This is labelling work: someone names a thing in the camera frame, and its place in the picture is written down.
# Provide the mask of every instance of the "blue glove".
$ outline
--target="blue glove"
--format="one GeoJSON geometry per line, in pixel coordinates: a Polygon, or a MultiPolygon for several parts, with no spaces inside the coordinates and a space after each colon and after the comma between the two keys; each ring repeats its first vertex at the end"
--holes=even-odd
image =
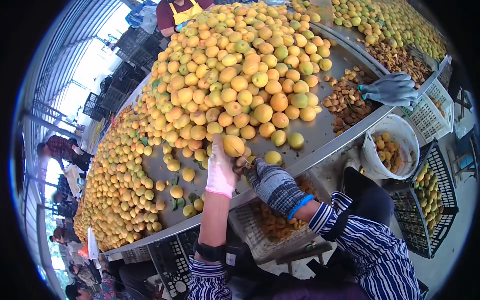
{"type": "Polygon", "coordinates": [[[277,165],[270,165],[256,158],[254,168],[243,169],[243,174],[258,198],[269,207],[292,219],[294,213],[313,195],[300,191],[293,177],[277,165]]]}
{"type": "Polygon", "coordinates": [[[412,111],[411,103],[417,103],[419,93],[413,87],[411,76],[403,72],[385,75],[369,85],[359,85],[362,98],[371,99],[389,106],[403,106],[412,111]]]}
{"type": "Polygon", "coordinates": [[[177,25],[177,30],[180,31],[180,29],[182,29],[183,27],[187,26],[188,22],[190,22],[191,20],[187,20],[183,23],[180,23],[177,25]]]}

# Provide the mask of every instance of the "blue striped glove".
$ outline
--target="blue striped glove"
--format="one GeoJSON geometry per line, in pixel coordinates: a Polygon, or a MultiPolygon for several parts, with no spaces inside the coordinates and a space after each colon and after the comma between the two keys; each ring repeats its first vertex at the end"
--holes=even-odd
{"type": "Polygon", "coordinates": [[[243,169],[243,174],[255,194],[269,207],[292,219],[294,213],[313,195],[300,191],[293,177],[277,165],[270,165],[261,158],[253,161],[254,168],[243,169]]]}

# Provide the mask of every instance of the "gloved hand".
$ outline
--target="gloved hand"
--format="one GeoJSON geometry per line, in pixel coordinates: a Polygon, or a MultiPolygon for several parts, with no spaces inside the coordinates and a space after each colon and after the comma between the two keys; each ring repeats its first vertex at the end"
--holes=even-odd
{"type": "Polygon", "coordinates": [[[440,67],[440,62],[438,60],[423,52],[413,43],[407,45],[407,54],[411,55],[413,59],[422,62],[431,72],[437,71],[440,67]]]}
{"type": "Polygon", "coordinates": [[[419,93],[413,87],[415,83],[411,76],[403,72],[385,75],[368,85],[359,85],[362,98],[382,102],[390,106],[404,106],[412,111],[412,102],[417,103],[419,93]]]}
{"type": "Polygon", "coordinates": [[[261,158],[252,162],[254,168],[243,169],[243,174],[255,194],[269,207],[292,219],[293,214],[313,195],[300,191],[293,177],[277,165],[265,163],[261,158]]]}
{"type": "Polygon", "coordinates": [[[239,177],[233,172],[232,158],[225,154],[223,139],[213,134],[212,155],[208,159],[208,177],[205,190],[222,194],[229,199],[237,186],[239,177]]]}
{"type": "Polygon", "coordinates": [[[187,20],[183,23],[180,23],[177,25],[177,30],[180,31],[180,29],[182,29],[183,27],[187,26],[188,22],[190,22],[191,20],[187,20]]]}
{"type": "Polygon", "coordinates": [[[81,150],[80,147],[77,147],[77,146],[75,146],[75,145],[72,145],[72,149],[73,149],[73,151],[74,151],[76,154],[78,154],[78,155],[82,155],[82,154],[84,153],[84,152],[81,150]]]}

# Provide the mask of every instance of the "black wristwatch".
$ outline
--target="black wristwatch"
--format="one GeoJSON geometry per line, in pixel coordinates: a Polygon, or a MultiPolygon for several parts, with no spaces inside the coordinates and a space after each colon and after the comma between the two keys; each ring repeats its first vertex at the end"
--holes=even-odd
{"type": "Polygon", "coordinates": [[[226,255],[225,245],[218,246],[218,247],[207,246],[205,244],[199,244],[197,239],[193,246],[193,253],[195,252],[198,252],[198,254],[200,254],[200,256],[203,259],[209,262],[217,262],[217,261],[220,261],[222,263],[225,262],[225,255],[226,255]]]}

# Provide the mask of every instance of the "concrete floor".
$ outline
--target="concrete floor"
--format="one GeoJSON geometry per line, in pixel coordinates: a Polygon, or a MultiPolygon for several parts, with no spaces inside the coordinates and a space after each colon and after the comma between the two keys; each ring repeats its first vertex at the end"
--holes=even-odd
{"type": "MultiPolygon", "coordinates": [[[[400,116],[403,115],[399,109],[394,110],[394,113],[400,116]]],[[[420,147],[425,145],[426,143],[421,135],[418,134],[418,137],[420,147]]],[[[454,133],[449,133],[439,141],[441,152],[446,161],[448,161],[447,151],[450,150],[450,153],[453,153],[455,147],[455,138],[456,137],[454,133]]],[[[356,161],[360,161],[358,157],[362,142],[362,139],[352,142],[344,149],[338,151],[313,167],[327,191],[333,192],[338,189],[343,165],[349,157],[354,158],[356,161]]],[[[458,256],[461,254],[463,245],[465,244],[468,236],[476,205],[476,196],[477,182],[474,178],[467,179],[467,176],[464,176],[463,180],[457,182],[456,189],[459,212],[456,215],[448,235],[437,250],[435,257],[432,259],[427,259],[409,251],[409,256],[415,267],[417,278],[429,287],[429,293],[426,299],[431,299],[438,291],[441,290],[444,283],[448,280],[452,269],[455,267],[458,256]]],[[[402,238],[400,228],[395,218],[392,218],[390,228],[397,237],[402,238]]],[[[318,237],[315,239],[315,241],[321,242],[324,240],[321,237],[318,237]]],[[[328,261],[328,258],[332,253],[333,250],[323,254],[325,263],[328,261]]],[[[294,262],[292,265],[293,275],[300,279],[307,279],[314,276],[314,273],[306,266],[306,263],[311,259],[312,258],[306,258],[294,262]]],[[[286,264],[276,265],[275,261],[263,264],[260,267],[274,274],[288,272],[288,267],[286,264]]]]}

